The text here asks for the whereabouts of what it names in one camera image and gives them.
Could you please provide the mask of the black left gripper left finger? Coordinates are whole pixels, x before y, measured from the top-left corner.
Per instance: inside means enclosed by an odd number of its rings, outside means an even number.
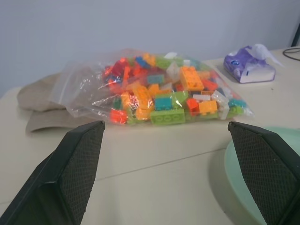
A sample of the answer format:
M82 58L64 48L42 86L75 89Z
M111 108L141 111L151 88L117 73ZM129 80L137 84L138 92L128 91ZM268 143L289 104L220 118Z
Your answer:
M2 225L79 225L94 185L104 121L67 132L0 217Z

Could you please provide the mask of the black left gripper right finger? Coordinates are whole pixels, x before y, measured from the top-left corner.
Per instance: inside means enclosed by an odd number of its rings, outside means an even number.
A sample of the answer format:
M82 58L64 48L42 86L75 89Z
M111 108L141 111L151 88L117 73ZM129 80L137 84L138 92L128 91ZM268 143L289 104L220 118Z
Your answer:
M300 157L280 135L230 122L242 178L268 225L300 223Z

